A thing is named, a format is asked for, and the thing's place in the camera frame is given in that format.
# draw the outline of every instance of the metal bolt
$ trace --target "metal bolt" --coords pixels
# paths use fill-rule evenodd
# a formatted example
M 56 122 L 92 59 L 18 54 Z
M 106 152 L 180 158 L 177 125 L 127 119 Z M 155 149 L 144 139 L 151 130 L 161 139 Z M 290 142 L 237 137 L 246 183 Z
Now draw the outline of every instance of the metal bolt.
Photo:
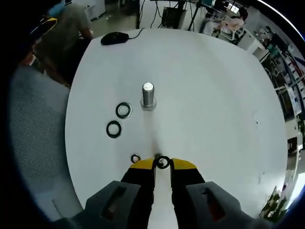
M 154 85 L 150 82 L 147 82 L 142 87 L 143 99 L 141 104 L 143 109 L 151 111 L 156 106 L 156 100 L 154 99 Z

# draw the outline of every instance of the computer mouse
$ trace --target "computer mouse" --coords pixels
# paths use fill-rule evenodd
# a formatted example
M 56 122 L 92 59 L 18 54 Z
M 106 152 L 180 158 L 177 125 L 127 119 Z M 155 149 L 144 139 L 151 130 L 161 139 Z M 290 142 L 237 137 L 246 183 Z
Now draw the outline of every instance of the computer mouse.
M 120 44 L 128 41 L 129 35 L 123 32 L 111 32 L 106 34 L 101 39 L 102 45 Z

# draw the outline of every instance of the chair back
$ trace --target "chair back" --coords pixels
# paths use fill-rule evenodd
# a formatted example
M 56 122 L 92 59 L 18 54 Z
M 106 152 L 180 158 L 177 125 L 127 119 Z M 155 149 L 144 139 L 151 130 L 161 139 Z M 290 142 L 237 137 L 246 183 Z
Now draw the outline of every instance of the chair back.
M 64 125 L 69 90 L 31 66 L 10 82 L 9 131 L 20 175 L 51 220 L 82 211 L 69 174 Z

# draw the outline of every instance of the woman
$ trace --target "woman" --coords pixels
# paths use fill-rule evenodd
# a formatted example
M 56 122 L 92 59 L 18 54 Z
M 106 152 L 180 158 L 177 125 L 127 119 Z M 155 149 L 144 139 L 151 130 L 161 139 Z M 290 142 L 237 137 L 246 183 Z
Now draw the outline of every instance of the woman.
M 242 27 L 245 23 L 245 20 L 248 17 L 248 12 L 246 9 L 241 8 L 239 10 L 239 16 L 237 17 L 226 17 L 220 22 L 217 21 L 209 21 L 205 25 L 205 28 L 203 30 L 203 33 L 206 35 L 211 36 L 214 32 L 214 30 L 220 30 L 223 29 L 225 33 L 232 33 L 232 31 L 235 31 Z

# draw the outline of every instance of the desk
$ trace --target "desk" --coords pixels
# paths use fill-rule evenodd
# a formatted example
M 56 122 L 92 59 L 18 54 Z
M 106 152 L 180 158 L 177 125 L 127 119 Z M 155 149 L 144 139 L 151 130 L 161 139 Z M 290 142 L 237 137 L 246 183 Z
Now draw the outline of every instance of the desk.
M 257 57 L 258 60 L 261 60 L 264 56 L 267 58 L 268 50 L 260 43 L 260 41 L 253 36 L 248 30 L 246 30 L 246 34 L 238 43 L 238 47 L 246 50 L 247 52 L 253 54 Z
M 140 105 L 145 82 L 155 86 L 153 112 Z M 120 102 L 132 105 L 124 120 L 115 115 Z M 106 134 L 111 120 L 122 124 L 116 139 Z M 91 195 L 121 180 L 134 153 L 142 159 L 162 153 L 196 164 L 206 181 L 234 195 L 252 217 L 285 179 L 285 121 L 265 70 L 244 50 L 194 32 L 145 29 L 113 46 L 92 40 L 71 87 L 65 141 L 83 207 Z M 156 186 L 155 204 L 170 198 L 169 171 L 158 171 L 157 180 L 167 185 Z M 169 228 L 175 215 L 156 209 L 172 208 L 171 201 L 158 203 L 151 219 Z

